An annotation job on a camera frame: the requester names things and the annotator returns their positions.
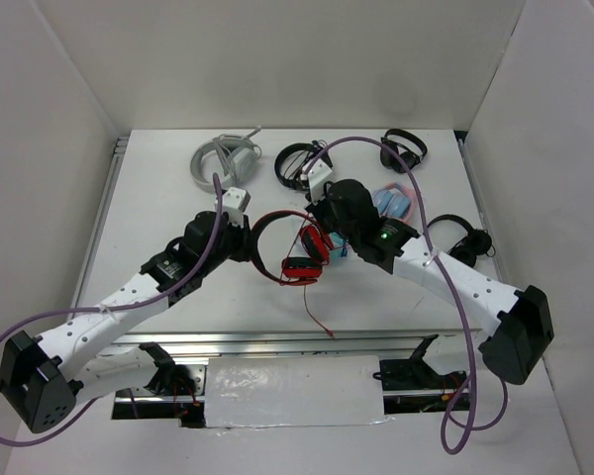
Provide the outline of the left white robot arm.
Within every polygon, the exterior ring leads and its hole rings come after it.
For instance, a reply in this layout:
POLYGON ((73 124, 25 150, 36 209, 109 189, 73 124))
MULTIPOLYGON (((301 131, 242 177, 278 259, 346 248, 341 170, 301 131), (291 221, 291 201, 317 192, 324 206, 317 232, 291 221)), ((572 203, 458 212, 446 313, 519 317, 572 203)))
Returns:
POLYGON ((192 388, 188 370, 155 342, 124 353, 103 351, 198 290, 225 261, 245 260, 249 236, 245 214, 197 214, 182 236, 97 306, 75 311, 72 320, 38 336, 19 331, 9 337, 0 364, 0 393, 31 432, 44 433, 76 406, 109 393, 143 387, 170 395, 178 387, 192 388))

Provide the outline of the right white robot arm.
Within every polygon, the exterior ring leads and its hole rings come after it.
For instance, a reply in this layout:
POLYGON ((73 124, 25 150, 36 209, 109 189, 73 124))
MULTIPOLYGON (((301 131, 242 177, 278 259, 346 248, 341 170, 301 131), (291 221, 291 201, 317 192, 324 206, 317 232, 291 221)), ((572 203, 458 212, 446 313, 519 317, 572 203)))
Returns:
POLYGON ((346 239, 363 261, 460 304, 485 335, 477 349, 494 375, 512 385, 528 380, 554 338, 544 291, 499 282, 429 246, 411 226, 381 217, 354 179, 328 182, 308 201, 306 210, 318 224, 346 239))

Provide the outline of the red black headphones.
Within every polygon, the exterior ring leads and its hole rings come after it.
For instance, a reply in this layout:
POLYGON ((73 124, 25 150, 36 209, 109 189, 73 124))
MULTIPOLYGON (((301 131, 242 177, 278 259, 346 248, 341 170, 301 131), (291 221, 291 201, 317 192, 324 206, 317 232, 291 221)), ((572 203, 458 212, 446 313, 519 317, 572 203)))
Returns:
POLYGON ((306 287, 315 284, 331 262, 335 245, 322 227, 305 212, 279 210, 259 218, 251 229, 250 261, 266 279, 280 286, 306 287), (278 274, 267 269, 259 242, 262 234, 276 222, 299 218, 302 220, 286 256, 281 260, 278 274))

